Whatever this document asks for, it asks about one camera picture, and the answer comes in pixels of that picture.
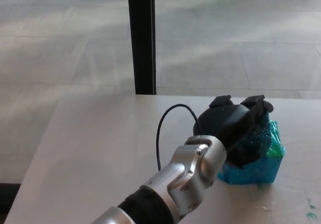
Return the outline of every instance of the blue object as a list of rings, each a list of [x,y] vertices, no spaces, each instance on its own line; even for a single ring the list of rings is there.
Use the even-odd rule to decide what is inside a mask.
[[[285,153],[285,147],[282,146],[277,123],[269,122],[269,134],[261,136],[262,142],[266,139],[271,140],[271,145],[265,156],[253,163],[244,165],[243,169],[224,164],[218,177],[229,184],[262,184],[272,183],[275,180],[277,171],[280,167]]]

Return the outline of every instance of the white table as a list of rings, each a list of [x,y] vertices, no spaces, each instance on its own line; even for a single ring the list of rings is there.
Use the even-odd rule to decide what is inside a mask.
[[[157,172],[156,128],[173,104],[197,115],[213,97],[120,96],[97,93],[59,103],[6,224],[90,224]],[[234,103],[242,99],[234,98]],[[217,181],[201,206],[181,223],[317,223],[321,220],[321,101],[270,99],[286,145],[271,186]],[[164,165],[192,135],[193,119],[173,110],[162,126]],[[310,221],[307,213],[318,220]]]

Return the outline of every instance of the green stain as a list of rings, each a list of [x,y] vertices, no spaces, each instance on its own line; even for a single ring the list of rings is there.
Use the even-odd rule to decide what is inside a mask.
[[[312,213],[312,212],[307,213],[305,216],[307,217],[307,219],[308,219],[309,221],[311,221],[311,220],[317,220],[317,215],[314,214],[314,213]]]
[[[312,210],[315,210],[315,205],[311,205],[311,199],[310,198],[307,199],[307,202],[309,203],[310,208]]]

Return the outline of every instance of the black wire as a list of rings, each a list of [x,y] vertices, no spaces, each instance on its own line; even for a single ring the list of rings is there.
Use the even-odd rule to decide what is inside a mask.
[[[157,157],[157,166],[158,166],[158,171],[161,170],[161,160],[159,158],[159,134],[161,132],[161,126],[162,126],[162,123],[164,121],[164,118],[165,116],[174,108],[176,107],[184,107],[184,108],[187,108],[188,111],[190,111],[190,113],[192,114],[195,122],[196,122],[196,125],[197,125],[197,128],[199,129],[199,132],[200,134],[202,135],[203,134],[203,131],[202,131],[202,128],[201,128],[201,125],[200,125],[200,122],[198,121],[195,113],[193,112],[193,110],[188,107],[187,105],[185,104],[182,104],[182,103],[179,103],[179,104],[175,104],[173,106],[171,106],[169,109],[166,110],[166,112],[163,114],[163,116],[161,117],[160,121],[159,121],[159,124],[158,124],[158,128],[157,128],[157,134],[156,134],[156,157]]]

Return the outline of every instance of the robotic arm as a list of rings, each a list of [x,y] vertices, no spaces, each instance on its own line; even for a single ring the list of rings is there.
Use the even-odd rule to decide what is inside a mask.
[[[92,224],[177,224],[202,203],[225,161],[242,168],[246,161],[234,147],[257,130],[273,106],[263,95],[248,97],[239,105],[230,98],[217,97],[200,115],[207,135],[199,135],[194,128],[195,136],[175,150],[167,166]]]
[[[176,224],[201,204],[226,157],[217,138],[190,137],[167,166],[92,224]]]

